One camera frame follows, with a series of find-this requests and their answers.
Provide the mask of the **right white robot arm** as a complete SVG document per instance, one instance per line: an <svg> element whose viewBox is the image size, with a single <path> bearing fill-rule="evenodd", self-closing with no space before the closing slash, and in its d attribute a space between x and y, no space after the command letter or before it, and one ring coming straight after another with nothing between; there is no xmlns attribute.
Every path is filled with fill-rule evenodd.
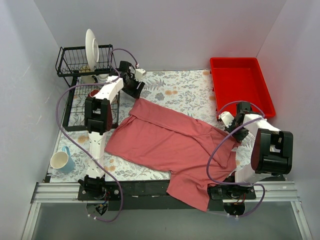
<svg viewBox="0 0 320 240"><path fill-rule="evenodd" d="M232 101L219 110L218 119L238 142L248 134L255 137L250 163L237 170L234 181L226 186L230 198L243 195L246 184L291 172L294 136L290 131L272 126L258 106L248 101Z"/></svg>

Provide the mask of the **pink red t shirt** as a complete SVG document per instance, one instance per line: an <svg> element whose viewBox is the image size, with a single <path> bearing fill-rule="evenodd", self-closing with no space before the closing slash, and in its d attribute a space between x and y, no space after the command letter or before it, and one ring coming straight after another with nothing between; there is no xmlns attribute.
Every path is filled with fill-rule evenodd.
<svg viewBox="0 0 320 240"><path fill-rule="evenodd" d="M152 170L169 172L167 193L201 211L207 188L236 169L238 142L199 119L146 99L135 101L105 151Z"/></svg>

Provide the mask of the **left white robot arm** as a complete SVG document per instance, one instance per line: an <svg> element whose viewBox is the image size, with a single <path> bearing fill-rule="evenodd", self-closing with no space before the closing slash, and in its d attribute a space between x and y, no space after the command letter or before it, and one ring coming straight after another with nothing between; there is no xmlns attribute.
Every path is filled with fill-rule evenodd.
<svg viewBox="0 0 320 240"><path fill-rule="evenodd" d="M84 103L84 125L89 136L89 154L98 162L88 165L86 175L90 178L102 178L105 171L102 169L104 163L104 149L107 132L113 125L111 103L117 98L120 91L134 99L139 99L145 86L142 78L146 71L137 63L133 66L128 61L121 61L119 68L109 74L99 74L95 78L102 83L102 88L94 95L88 95Z"/></svg>

